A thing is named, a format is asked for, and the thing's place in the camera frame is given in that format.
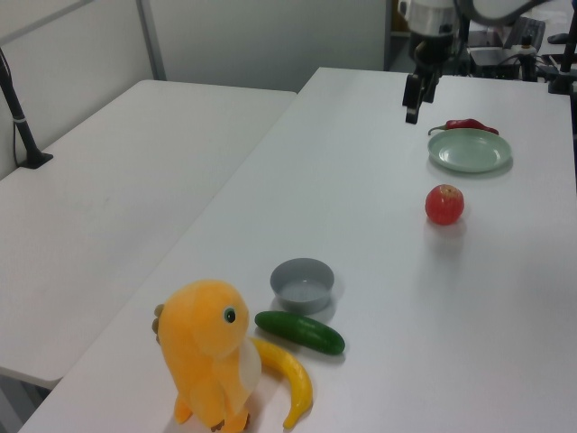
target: white wall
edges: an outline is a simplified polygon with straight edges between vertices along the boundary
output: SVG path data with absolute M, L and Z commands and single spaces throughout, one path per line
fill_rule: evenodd
M 136 0 L 88 3 L 2 49 L 41 149 L 137 81 L 152 78 Z M 12 116 L 0 97 L 0 179 L 13 169 Z
M 143 0 L 174 81 L 299 91 L 318 67 L 383 70 L 389 0 Z

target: gray bowl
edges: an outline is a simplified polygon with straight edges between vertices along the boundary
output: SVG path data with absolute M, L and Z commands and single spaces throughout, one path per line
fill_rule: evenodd
M 293 259 L 280 264 L 270 276 L 277 301 L 286 311 L 313 314 L 331 299 L 334 274 L 315 259 Z

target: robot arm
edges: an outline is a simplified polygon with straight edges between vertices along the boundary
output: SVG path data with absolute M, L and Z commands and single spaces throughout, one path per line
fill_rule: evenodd
M 548 0 L 400 0 L 398 11 L 411 31 L 409 55 L 416 63 L 407 77 L 403 106 L 406 121 L 416 124 L 422 102 L 433 102 L 443 66 L 454 59 L 455 35 L 459 22 L 511 23 L 522 13 Z

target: plush toy eye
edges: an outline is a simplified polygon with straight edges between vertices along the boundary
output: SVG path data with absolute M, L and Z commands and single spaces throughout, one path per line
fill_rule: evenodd
M 233 323 L 236 320 L 236 313 L 232 307 L 224 310 L 224 320 L 228 323 Z

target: banana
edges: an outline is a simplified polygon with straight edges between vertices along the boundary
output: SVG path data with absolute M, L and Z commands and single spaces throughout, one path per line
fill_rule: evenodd
M 282 426 L 293 428 L 313 404 L 313 384 L 305 367 L 289 352 L 258 338 L 251 338 L 264 365 L 282 373 L 290 382 L 290 412 Z

